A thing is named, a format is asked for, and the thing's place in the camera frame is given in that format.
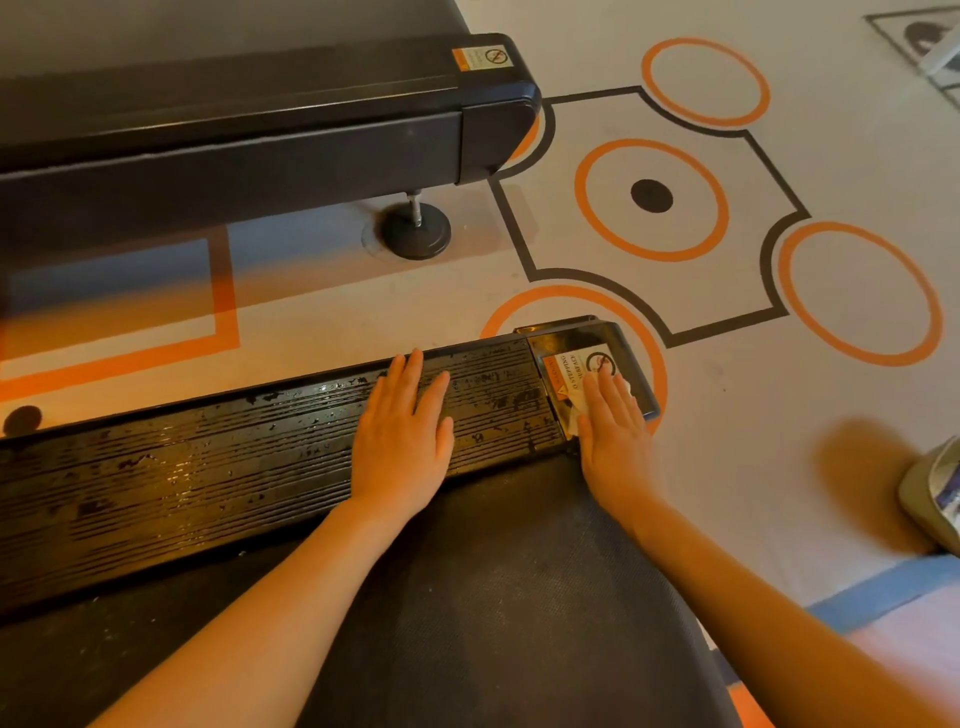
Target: warning sticker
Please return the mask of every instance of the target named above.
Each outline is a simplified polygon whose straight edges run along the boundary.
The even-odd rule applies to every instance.
[[[453,58],[461,71],[486,71],[490,68],[509,68],[514,64],[502,45],[481,45],[476,48],[454,48]]]
[[[579,434],[577,418],[587,413],[587,399],[584,397],[583,381],[587,372],[599,372],[605,361],[616,374],[616,362],[606,344],[545,356],[543,368],[546,370],[550,385],[556,396],[560,424],[564,427],[566,439]]]

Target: black dot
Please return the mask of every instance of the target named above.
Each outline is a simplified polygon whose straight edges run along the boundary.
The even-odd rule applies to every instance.
[[[640,180],[630,188],[636,206],[647,212],[666,212],[673,206],[673,192],[663,182]]]
[[[7,437],[19,437],[20,435],[29,435],[36,432],[43,420],[43,413],[39,407],[27,404],[23,407],[17,407],[3,422],[3,433]]]

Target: black outline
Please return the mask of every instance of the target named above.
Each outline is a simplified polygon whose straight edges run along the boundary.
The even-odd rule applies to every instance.
[[[891,46],[893,46],[893,49],[900,54],[901,58],[903,58],[906,62],[910,64],[910,66],[914,69],[914,71],[918,76],[925,79],[927,83],[929,83],[931,86],[936,88],[937,93],[939,93],[941,96],[947,99],[948,104],[950,104],[952,107],[960,111],[960,100],[954,99],[953,96],[947,93],[947,91],[950,89],[960,87],[960,84],[950,84],[946,86],[941,86],[937,84],[932,77],[927,76],[922,70],[920,70],[920,67],[917,64],[917,62],[914,60],[913,56],[911,56],[909,53],[904,51],[903,48],[900,47],[900,44],[897,43],[895,40],[893,40],[890,37],[890,34],[887,33],[885,30],[883,30],[882,28],[880,28],[880,26],[876,23],[876,21],[881,18],[909,17],[910,15],[927,15],[932,12],[944,12],[944,11],[960,11],[960,5],[942,5],[938,8],[921,8],[920,10],[914,10],[914,11],[873,12],[869,15],[864,15],[863,19],[870,24],[871,28],[873,28],[880,36],[882,36],[888,43],[890,43]]]
[[[510,206],[510,201],[507,199],[507,194],[504,192],[501,182],[530,169],[530,167],[540,161],[547,153],[547,150],[553,143],[553,139],[557,130],[557,119],[553,110],[555,105],[567,104],[574,101],[600,99],[608,96],[625,96],[629,94],[638,95],[644,101],[644,103],[647,104],[647,106],[649,106],[653,111],[658,113],[667,121],[677,124],[678,126],[681,126],[689,131],[721,138],[745,139],[747,144],[750,145],[750,148],[763,163],[763,166],[770,173],[770,176],[773,177],[774,182],[777,183],[787,200],[795,208],[793,212],[784,215],[774,224],[774,226],[767,232],[763,239],[763,243],[760,246],[760,278],[763,281],[763,289],[767,294],[767,298],[770,300],[769,308],[763,308],[758,311],[740,314],[730,319],[704,324],[702,326],[690,328],[686,331],[674,332],[670,330],[670,327],[666,324],[666,322],[664,322],[657,311],[654,310],[653,306],[644,301],[640,296],[634,293],[634,291],[630,290],[621,283],[616,282],[615,280],[608,279],[596,273],[581,271],[575,268],[537,267],[533,256],[530,254],[530,249],[527,247],[526,240],[524,239],[523,233],[520,230],[520,226],[516,221],[514,211]],[[597,288],[603,288],[604,290],[607,290],[610,293],[613,293],[615,296],[630,303],[630,305],[632,305],[642,316],[644,316],[650,323],[650,326],[653,327],[653,329],[660,336],[660,340],[663,342],[665,349],[672,349],[673,347],[679,347],[683,344],[689,344],[694,341],[708,339],[712,336],[718,336],[722,333],[736,331],[739,328],[762,324],[765,321],[773,321],[774,319],[790,315],[790,311],[783,304],[783,300],[780,298],[780,291],[777,289],[777,283],[774,280],[774,250],[777,247],[777,242],[780,240],[780,237],[788,228],[802,222],[803,220],[810,219],[811,215],[806,209],[806,206],[801,202],[800,198],[797,197],[797,194],[793,191],[793,188],[790,187],[787,181],[783,178],[780,170],[778,170],[777,167],[774,166],[774,163],[771,161],[771,159],[767,157],[767,154],[756,142],[756,139],[754,139],[754,136],[749,130],[711,129],[693,124],[685,119],[680,118],[679,116],[675,116],[666,109],[663,109],[650,96],[650,94],[647,93],[646,89],[639,85],[622,86],[620,88],[610,88],[601,91],[587,91],[585,93],[573,93],[566,96],[554,96],[544,99],[543,119],[543,136],[541,137],[537,148],[522,162],[502,170],[494,175],[489,181],[493,198],[496,200],[496,206],[500,210],[500,215],[503,217],[503,222],[507,227],[507,232],[510,234],[510,238],[514,243],[516,255],[520,260],[520,265],[523,266],[523,272],[526,274],[527,280],[529,280],[531,283],[540,280],[578,280],[582,283],[588,283],[596,286]]]

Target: left hand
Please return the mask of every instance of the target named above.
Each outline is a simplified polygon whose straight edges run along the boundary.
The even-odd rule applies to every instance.
[[[409,360],[398,354],[376,381],[353,439],[350,500],[396,516],[401,526],[440,489],[453,452],[453,420],[437,425],[450,374],[439,374],[417,405],[422,371],[422,352],[414,349]]]

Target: rubber foot pad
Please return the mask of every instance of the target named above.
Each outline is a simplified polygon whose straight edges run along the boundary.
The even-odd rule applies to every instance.
[[[407,260],[426,260],[450,244],[450,221],[438,208],[420,205],[420,227],[414,226],[410,206],[388,211],[380,223],[380,239],[393,253]]]

